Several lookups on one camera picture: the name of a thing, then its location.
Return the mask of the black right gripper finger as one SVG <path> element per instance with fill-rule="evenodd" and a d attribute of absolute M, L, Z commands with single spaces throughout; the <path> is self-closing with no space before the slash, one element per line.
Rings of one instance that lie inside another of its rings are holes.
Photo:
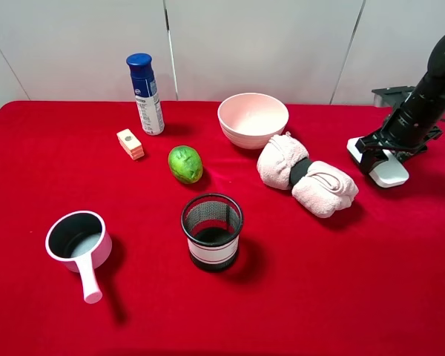
<path fill-rule="evenodd" d="M 373 136 L 361 137 L 356 142 L 355 147 L 361 154 L 359 168 L 363 174 L 369 174 L 379 164 L 388 161 L 387 155 L 383 152 L 383 146 L 379 143 L 379 140 Z"/>
<path fill-rule="evenodd" d="M 397 161 L 399 161 L 400 164 L 404 164 L 407 160 L 417 155 L 417 153 L 414 151 L 390 150 L 389 152 L 393 155 L 394 158 L 396 158 Z"/>

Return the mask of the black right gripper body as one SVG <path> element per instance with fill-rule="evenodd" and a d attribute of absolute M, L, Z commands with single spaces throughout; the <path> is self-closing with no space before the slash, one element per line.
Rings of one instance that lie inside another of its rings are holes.
<path fill-rule="evenodd" d="M 436 140 L 442 130 L 433 122 L 427 126 L 415 120 L 403 117 L 391 117 L 372 136 L 379 140 L 379 145 L 388 151 L 414 151 L 417 154 L 427 150 L 427 142 Z"/>

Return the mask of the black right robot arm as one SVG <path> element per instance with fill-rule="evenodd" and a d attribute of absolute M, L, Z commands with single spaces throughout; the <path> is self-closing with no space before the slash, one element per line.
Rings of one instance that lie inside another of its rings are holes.
<path fill-rule="evenodd" d="M 445 115 L 445 35 L 434 46 L 426 73 L 416 86 L 372 92 L 382 106 L 392 107 L 373 139 L 401 163 L 426 152 L 427 143 L 443 133 L 438 122 Z"/>

